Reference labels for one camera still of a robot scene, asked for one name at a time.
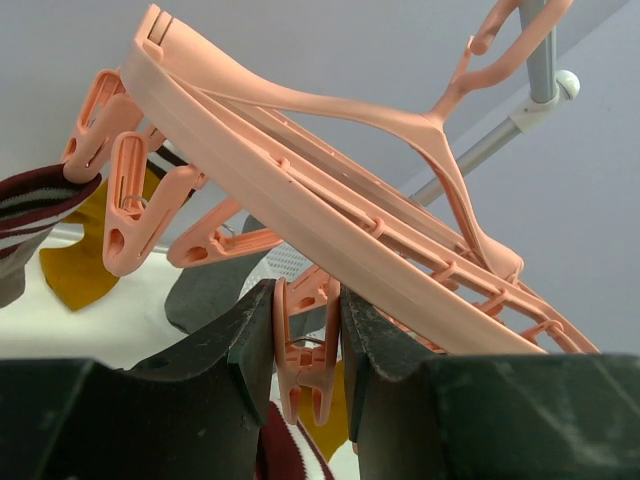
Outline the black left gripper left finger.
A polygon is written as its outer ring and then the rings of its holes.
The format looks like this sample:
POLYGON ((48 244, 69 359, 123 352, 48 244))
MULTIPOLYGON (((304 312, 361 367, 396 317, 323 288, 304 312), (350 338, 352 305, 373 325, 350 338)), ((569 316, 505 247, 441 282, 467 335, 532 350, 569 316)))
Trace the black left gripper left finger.
POLYGON ((5 479, 250 479, 267 420, 275 284, 129 370, 1 365, 5 479))

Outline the maroon white striped sock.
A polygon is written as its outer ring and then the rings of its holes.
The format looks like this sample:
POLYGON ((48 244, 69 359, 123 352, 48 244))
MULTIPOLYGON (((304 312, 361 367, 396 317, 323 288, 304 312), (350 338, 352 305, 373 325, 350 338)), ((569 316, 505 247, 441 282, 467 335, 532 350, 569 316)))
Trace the maroon white striped sock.
POLYGON ((51 230, 98 188, 100 175, 76 184, 60 164, 1 181, 1 306, 25 291, 25 265, 51 230))

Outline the grey sock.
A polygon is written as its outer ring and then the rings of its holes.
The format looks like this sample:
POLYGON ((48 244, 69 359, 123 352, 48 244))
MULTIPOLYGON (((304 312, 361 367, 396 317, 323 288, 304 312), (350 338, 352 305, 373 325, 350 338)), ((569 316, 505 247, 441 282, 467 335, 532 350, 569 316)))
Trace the grey sock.
POLYGON ((269 250, 182 270, 164 303, 168 322, 191 334, 227 312, 269 250))

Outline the pink round clip hanger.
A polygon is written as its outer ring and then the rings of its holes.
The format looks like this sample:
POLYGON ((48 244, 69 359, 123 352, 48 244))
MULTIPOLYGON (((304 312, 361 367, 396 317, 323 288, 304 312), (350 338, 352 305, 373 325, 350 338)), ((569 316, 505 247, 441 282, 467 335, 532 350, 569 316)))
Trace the pink round clip hanger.
POLYGON ((273 295, 284 418, 313 391, 317 424, 331 408, 342 288, 450 354, 536 354, 545 333, 564 351, 592 343, 520 281, 522 259, 480 227, 444 123, 466 94, 510 76, 569 10, 549 1, 493 64, 473 71, 515 8, 499 1, 468 41, 435 106, 413 113, 274 84, 157 6, 143 17, 119 70, 100 72, 61 162, 74 183, 111 168, 103 259, 136 270, 183 204, 207 182, 226 198, 168 252, 177 267, 288 243, 310 260, 273 295), (433 169, 458 229, 289 118, 290 112, 368 125, 406 142, 433 169))

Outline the mustard brown striped sock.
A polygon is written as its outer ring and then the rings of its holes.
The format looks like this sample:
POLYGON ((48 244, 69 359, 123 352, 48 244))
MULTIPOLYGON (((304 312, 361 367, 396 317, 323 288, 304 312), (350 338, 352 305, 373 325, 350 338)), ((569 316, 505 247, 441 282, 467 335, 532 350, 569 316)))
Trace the mustard brown striped sock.
POLYGON ((338 448, 349 439, 342 361, 338 361, 336 364, 328 421, 321 426, 314 423, 312 389, 309 387, 301 388, 299 419, 326 461, 329 461, 338 448))

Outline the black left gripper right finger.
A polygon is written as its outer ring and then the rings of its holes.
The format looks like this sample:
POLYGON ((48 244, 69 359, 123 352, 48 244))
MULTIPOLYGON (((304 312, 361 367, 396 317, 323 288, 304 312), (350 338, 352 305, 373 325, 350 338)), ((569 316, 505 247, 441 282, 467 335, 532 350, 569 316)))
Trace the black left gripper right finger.
POLYGON ((633 355, 449 356, 340 296, 351 440, 364 479, 635 479, 633 355))

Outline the beige sock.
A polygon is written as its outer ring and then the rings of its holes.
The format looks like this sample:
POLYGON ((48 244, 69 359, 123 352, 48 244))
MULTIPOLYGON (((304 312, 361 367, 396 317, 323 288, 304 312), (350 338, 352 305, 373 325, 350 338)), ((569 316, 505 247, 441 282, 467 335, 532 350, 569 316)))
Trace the beige sock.
POLYGON ((259 432, 257 480, 334 480, 323 455, 300 422, 287 423, 278 400, 271 401, 259 432))

